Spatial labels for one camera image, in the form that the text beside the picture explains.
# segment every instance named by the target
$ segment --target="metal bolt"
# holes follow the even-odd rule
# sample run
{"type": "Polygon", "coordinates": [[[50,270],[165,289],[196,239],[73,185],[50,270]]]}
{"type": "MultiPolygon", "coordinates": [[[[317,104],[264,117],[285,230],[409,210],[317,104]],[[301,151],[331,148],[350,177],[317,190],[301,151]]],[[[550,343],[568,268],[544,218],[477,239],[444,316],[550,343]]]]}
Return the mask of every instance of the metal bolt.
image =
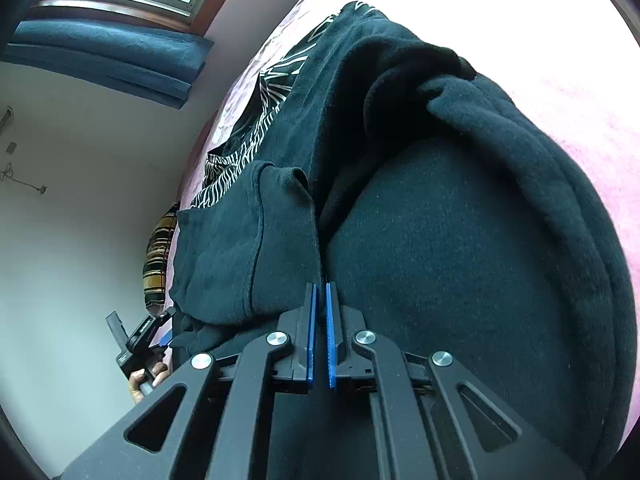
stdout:
{"type": "Polygon", "coordinates": [[[204,370],[204,368],[209,368],[212,362],[213,358],[209,354],[197,354],[191,358],[191,366],[196,368],[196,370],[204,370]]]}
{"type": "Polygon", "coordinates": [[[453,362],[453,355],[440,351],[431,356],[431,360],[436,366],[449,366],[453,362]]]}
{"type": "Polygon", "coordinates": [[[361,330],[356,334],[356,341],[361,345],[370,345],[375,340],[376,340],[376,334],[371,330],[361,330]]]}
{"type": "Polygon", "coordinates": [[[285,334],[284,332],[271,332],[267,336],[267,343],[272,346],[284,345],[284,343],[287,342],[287,337],[287,334],[285,334]]]}

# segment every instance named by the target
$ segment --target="white wall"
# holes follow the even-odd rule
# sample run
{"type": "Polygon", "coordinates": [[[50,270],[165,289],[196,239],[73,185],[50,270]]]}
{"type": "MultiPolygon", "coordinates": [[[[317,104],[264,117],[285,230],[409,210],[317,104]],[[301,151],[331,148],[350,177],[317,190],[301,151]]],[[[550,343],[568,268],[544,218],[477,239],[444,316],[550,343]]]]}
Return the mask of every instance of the white wall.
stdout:
{"type": "Polygon", "coordinates": [[[132,407],[104,318],[117,309],[130,332],[146,315],[146,242],[177,182],[20,117],[0,137],[0,168],[9,160],[49,189],[0,183],[0,404],[53,476],[132,407]]]}

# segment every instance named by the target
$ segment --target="blue curtain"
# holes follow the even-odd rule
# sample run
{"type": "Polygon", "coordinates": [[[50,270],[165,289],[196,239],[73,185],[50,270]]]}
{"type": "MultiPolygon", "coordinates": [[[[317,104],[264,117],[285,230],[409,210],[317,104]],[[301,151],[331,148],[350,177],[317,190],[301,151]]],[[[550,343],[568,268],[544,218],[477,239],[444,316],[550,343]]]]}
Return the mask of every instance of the blue curtain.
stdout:
{"type": "Polygon", "coordinates": [[[212,45],[191,34],[123,23],[27,20],[0,59],[181,108],[212,45]]]}

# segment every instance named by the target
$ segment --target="window frame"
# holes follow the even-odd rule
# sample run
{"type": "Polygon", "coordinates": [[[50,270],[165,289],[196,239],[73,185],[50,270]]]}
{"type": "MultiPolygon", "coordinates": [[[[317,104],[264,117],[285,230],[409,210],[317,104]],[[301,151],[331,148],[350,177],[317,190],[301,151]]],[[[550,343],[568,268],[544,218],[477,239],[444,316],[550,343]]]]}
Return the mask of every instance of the window frame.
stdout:
{"type": "Polygon", "coordinates": [[[204,36],[226,0],[37,0],[27,18],[89,18],[204,36]]]}

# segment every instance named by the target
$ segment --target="triangular cutout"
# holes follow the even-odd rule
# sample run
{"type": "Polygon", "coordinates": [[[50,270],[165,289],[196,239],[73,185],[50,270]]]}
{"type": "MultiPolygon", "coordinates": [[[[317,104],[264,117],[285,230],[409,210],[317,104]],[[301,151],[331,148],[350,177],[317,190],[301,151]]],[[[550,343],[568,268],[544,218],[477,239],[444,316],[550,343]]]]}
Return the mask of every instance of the triangular cutout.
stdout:
{"type": "Polygon", "coordinates": [[[160,451],[186,391],[184,386],[176,386],[127,431],[125,438],[148,451],[160,451]]]}
{"type": "Polygon", "coordinates": [[[518,431],[484,402],[477,392],[465,384],[460,384],[458,393],[476,430],[480,445],[487,453],[516,441],[518,431]]]}

